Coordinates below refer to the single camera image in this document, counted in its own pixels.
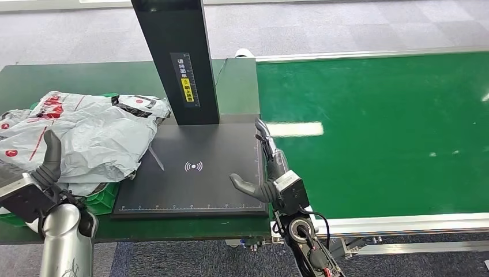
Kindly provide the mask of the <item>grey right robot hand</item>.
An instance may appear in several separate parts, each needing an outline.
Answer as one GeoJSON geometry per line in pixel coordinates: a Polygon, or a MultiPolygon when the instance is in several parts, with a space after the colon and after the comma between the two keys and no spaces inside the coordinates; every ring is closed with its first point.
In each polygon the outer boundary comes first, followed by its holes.
{"type": "Polygon", "coordinates": [[[235,173],[230,174],[229,178],[233,186],[242,193],[263,203],[273,203],[279,199],[273,182],[289,170],[288,163],[284,152],[277,148],[265,122],[256,118],[254,124],[259,132],[255,135],[255,138],[261,143],[266,158],[267,179],[264,183],[256,185],[244,181],[235,173]]]}

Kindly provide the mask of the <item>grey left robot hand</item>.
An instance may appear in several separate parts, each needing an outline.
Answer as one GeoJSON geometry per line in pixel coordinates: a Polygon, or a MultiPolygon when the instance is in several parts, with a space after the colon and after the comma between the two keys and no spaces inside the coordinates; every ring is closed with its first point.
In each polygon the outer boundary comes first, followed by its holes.
{"type": "Polygon", "coordinates": [[[42,165],[59,177],[61,175],[61,141],[52,130],[47,130],[43,138],[47,148],[42,165]]]}

